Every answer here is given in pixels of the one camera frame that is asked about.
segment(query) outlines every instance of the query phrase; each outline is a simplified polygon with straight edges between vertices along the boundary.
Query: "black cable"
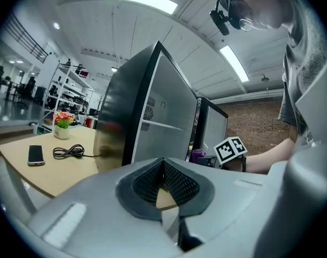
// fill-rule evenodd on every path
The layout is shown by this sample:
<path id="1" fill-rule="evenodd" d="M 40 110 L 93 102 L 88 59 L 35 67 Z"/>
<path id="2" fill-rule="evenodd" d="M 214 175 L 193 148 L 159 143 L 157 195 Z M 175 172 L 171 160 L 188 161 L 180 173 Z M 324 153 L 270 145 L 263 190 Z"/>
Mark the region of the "black cable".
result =
<path id="1" fill-rule="evenodd" d="M 56 147 L 52 150 L 52 154 L 55 159 L 65 159 L 66 157 L 73 156 L 73 157 L 94 157 L 84 155 L 84 148 L 81 144 L 75 144 L 69 150 L 64 149 L 62 147 Z"/>

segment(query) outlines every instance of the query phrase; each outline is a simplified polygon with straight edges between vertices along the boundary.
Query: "wooden table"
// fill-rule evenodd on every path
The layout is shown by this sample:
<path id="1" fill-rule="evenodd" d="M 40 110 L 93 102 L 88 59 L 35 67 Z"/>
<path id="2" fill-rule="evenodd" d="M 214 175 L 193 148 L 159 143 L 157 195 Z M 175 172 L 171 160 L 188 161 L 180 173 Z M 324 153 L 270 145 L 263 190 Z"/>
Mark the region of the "wooden table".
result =
<path id="1" fill-rule="evenodd" d="M 82 126 L 71 128 L 70 138 L 67 140 L 57 139 L 49 133 L 0 145 L 0 152 L 6 161 L 12 183 L 30 213 L 35 213 L 36 208 L 28 197 L 20 178 L 44 195 L 53 198 L 84 178 L 99 173 L 93 157 L 80 159 L 68 157 L 56 160 L 52 155 L 55 147 L 69 149 L 75 144 L 81 144 L 84 147 L 84 154 L 93 155 L 95 131 Z M 42 146 L 45 159 L 43 166 L 27 165 L 30 145 Z M 174 206 L 176 204 L 170 194 L 160 190 L 156 207 L 165 210 Z"/>

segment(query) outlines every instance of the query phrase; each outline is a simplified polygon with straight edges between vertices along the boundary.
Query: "neck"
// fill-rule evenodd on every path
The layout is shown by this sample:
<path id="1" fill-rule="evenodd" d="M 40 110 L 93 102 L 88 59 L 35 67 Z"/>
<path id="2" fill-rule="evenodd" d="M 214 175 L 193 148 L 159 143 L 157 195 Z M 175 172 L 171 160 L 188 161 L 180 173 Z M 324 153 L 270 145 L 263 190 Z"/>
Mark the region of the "neck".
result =
<path id="1" fill-rule="evenodd" d="M 295 26 L 294 10 L 292 3 L 292 0 L 280 0 L 283 16 L 282 26 L 284 26 L 290 34 L 292 33 L 292 29 Z"/>

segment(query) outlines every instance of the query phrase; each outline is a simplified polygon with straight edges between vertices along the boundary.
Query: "potted flower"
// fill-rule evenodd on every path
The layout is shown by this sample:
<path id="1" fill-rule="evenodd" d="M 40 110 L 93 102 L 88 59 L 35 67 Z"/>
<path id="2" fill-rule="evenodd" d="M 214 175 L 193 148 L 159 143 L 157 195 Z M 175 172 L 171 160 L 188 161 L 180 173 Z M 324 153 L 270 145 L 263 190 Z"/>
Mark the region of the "potted flower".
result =
<path id="1" fill-rule="evenodd" d="M 55 132 L 54 135 L 56 138 L 61 140 L 66 140 L 70 137 L 69 134 L 69 124 L 72 123 L 75 119 L 74 116 L 68 112 L 58 112 L 54 115 L 55 119 Z"/>

